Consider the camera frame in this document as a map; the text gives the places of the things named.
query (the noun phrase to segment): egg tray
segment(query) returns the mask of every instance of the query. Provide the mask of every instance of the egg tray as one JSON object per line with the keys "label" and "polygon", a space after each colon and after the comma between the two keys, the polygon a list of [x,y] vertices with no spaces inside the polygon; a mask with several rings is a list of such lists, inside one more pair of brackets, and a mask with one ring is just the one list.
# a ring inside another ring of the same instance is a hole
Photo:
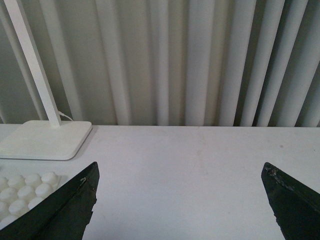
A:
{"label": "egg tray", "polygon": [[61,176],[47,172],[7,180],[0,177],[0,230],[18,219],[57,190]]}

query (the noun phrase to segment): lamp base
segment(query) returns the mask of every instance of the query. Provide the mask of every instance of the lamp base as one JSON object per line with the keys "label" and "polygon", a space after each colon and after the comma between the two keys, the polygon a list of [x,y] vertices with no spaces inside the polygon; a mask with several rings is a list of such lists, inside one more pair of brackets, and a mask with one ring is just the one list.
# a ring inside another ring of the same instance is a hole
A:
{"label": "lamp base", "polygon": [[62,121],[60,126],[27,121],[0,142],[0,158],[68,160],[76,155],[91,129],[88,121]]}

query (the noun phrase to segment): desk lamp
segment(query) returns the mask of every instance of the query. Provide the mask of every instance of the desk lamp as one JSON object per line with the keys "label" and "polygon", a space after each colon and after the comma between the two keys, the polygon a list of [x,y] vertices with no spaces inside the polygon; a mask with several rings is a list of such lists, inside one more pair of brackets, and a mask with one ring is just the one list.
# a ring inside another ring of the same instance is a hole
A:
{"label": "desk lamp", "polygon": [[88,121],[61,121],[48,79],[20,0],[4,0],[39,92],[48,120],[22,124],[0,142],[0,158],[68,160],[92,129]]}

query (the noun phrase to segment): table surface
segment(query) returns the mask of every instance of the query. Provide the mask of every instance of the table surface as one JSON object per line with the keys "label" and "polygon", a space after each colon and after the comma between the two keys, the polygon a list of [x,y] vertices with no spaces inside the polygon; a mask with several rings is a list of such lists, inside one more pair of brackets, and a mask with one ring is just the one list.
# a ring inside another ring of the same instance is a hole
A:
{"label": "table surface", "polygon": [[[18,126],[0,124],[0,141]],[[281,240],[263,165],[320,192],[319,160],[320,128],[93,126],[73,159],[1,159],[0,176],[66,182],[98,162],[84,240]]]}

